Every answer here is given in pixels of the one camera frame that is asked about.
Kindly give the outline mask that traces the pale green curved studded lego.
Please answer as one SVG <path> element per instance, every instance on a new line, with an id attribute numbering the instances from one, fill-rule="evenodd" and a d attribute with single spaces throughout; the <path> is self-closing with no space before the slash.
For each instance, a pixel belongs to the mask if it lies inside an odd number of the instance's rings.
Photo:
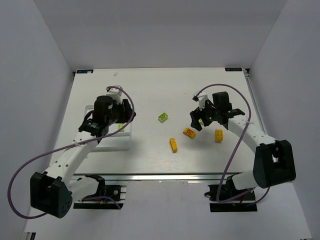
<path id="1" fill-rule="evenodd" d="M 124 132 L 125 131 L 125 123 L 119 123 L 118 129 L 120 130 L 120 132 Z"/>

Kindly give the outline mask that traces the pale green upside-down curved lego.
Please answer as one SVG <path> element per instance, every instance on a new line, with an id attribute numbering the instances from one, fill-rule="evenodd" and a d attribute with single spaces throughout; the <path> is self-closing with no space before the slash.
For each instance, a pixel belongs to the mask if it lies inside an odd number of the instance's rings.
<path id="1" fill-rule="evenodd" d="M 167 119 L 168 119 L 168 115 L 165 113 L 165 112 L 163 112 L 162 114 L 160 114 L 159 116 L 158 116 L 158 120 L 161 122 L 161 123 L 163 123 L 164 121 L 166 121 Z"/>

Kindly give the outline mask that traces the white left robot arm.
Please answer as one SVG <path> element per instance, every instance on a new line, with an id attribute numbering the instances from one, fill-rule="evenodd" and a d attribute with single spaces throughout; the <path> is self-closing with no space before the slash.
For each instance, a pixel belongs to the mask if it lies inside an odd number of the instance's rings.
<path id="1" fill-rule="evenodd" d="M 93 110 L 84 116 L 73 144 L 44 172 L 35 172 L 31 176 L 31 207 L 61 219 L 77 201 L 108 199 L 103 177 L 92 173 L 76 181 L 72 181 L 72 177 L 102 139 L 112 136 L 109 132 L 111 125 L 128 125 L 135 115 L 135 106 L 130 97 L 98 96 Z"/>

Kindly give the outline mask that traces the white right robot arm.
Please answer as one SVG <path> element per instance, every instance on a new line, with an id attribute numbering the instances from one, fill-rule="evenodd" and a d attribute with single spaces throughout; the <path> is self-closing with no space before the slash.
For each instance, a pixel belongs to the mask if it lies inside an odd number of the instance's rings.
<path id="1" fill-rule="evenodd" d="M 254 153 L 252 170 L 227 177 L 219 187 L 228 200 L 235 200 L 257 187 L 268 189 L 296 179 L 292 145 L 267 135 L 251 123 L 242 110 L 232 107 L 226 91 L 214 93 L 212 100 L 206 93 L 197 92 L 192 99 L 198 103 L 190 112 L 192 128 L 201 131 L 202 127 L 218 122 Z"/>

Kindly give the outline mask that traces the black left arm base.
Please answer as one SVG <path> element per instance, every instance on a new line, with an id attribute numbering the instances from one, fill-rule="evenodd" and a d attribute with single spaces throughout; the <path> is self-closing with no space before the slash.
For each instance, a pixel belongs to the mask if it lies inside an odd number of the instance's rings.
<path id="1" fill-rule="evenodd" d="M 88 195 L 73 204 L 81 210 L 121 210 L 127 193 L 127 186 L 120 184 L 104 185 L 100 192 Z"/>

